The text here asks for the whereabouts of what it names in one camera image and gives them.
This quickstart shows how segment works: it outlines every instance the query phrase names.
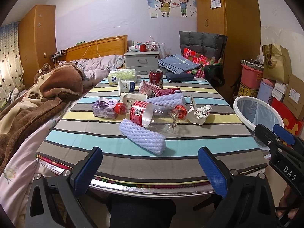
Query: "purple juice box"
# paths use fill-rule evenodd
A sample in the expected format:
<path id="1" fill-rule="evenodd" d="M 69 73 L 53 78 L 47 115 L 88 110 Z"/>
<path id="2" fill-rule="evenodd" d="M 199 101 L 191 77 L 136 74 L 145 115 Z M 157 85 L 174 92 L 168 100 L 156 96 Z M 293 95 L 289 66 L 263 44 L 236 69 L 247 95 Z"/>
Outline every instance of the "purple juice box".
<path id="1" fill-rule="evenodd" d="M 92 105 L 94 116 L 115 119 L 117 114 L 114 112 L 114 107 L 118 102 L 118 99 L 100 97 Z"/>

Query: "striped tablecloth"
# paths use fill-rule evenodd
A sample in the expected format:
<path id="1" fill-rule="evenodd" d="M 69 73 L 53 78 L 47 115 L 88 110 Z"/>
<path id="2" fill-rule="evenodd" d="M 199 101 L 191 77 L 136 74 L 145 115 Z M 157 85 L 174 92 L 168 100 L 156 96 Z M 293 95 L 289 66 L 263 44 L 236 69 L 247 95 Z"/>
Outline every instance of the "striped tablecloth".
<path id="1" fill-rule="evenodd" d="M 148 76 L 139 76 L 140 81 Z M 122 135 L 115 120 L 95 117 L 92 104 L 99 97 L 119 99 L 118 86 L 101 81 L 72 107 L 49 133 L 37 155 L 73 167 L 94 146 L 103 151 L 96 176 L 103 181 L 125 185 L 184 185 L 207 180 L 197 161 L 199 148 L 207 146 L 229 169 L 242 173 L 266 166 L 262 152 L 245 125 L 220 94 L 204 79 L 168 83 L 164 88 L 179 87 L 189 104 L 190 95 L 198 107 L 211 105 L 212 112 L 202 126 L 189 121 L 176 126 L 177 134 L 166 138 L 161 156 L 139 147 Z"/>

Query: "table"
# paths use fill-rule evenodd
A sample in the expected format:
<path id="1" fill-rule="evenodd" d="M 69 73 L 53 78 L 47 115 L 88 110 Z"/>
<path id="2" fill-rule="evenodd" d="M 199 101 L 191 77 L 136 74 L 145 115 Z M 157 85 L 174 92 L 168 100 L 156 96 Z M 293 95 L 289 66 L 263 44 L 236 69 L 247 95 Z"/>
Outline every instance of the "table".
<path id="1" fill-rule="evenodd" d="M 141 80 L 139 76 L 136 90 Z M 94 117 L 92 104 L 99 97 L 119 98 L 118 87 L 101 81 L 66 113 L 37 151 L 40 163 L 60 173 L 85 158 L 93 146 L 103 151 L 103 162 L 91 187 L 120 194 L 145 197 L 185 197 L 213 192 L 197 161 L 198 149 L 207 146 L 226 164 L 248 174 L 265 168 L 262 152 L 233 109 L 204 79 L 169 83 L 164 88 L 180 87 L 189 103 L 211 105 L 212 112 L 202 126 L 182 122 L 176 137 L 167 136 L 167 149 L 157 157 L 131 142 L 118 130 L 116 120 Z"/>

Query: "red can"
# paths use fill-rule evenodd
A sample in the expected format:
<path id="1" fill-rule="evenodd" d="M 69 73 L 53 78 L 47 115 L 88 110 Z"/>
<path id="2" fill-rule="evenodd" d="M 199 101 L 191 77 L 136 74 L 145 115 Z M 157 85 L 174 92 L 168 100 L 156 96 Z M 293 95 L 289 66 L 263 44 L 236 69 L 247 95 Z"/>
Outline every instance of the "red can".
<path id="1" fill-rule="evenodd" d="M 149 82 L 163 89 L 163 71 L 161 69 L 150 70 Z"/>
<path id="2" fill-rule="evenodd" d="M 158 97 L 168 94 L 181 93 L 181 90 L 178 87 L 155 90 L 151 93 L 151 97 Z"/>

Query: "red box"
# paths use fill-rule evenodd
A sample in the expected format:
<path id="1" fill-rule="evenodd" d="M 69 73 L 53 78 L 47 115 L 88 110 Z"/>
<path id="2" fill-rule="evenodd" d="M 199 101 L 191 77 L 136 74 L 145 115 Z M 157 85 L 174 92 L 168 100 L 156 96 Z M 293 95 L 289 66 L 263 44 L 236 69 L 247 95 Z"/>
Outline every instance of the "red box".
<path id="1" fill-rule="evenodd" d="M 292 112 L 280 101 L 278 101 L 276 98 L 273 99 L 271 106 L 279 113 L 281 116 L 283 122 L 284 122 L 284 128 L 294 134 L 297 135 L 302 126 L 303 121 L 299 121 L 295 116 L 292 114 Z"/>

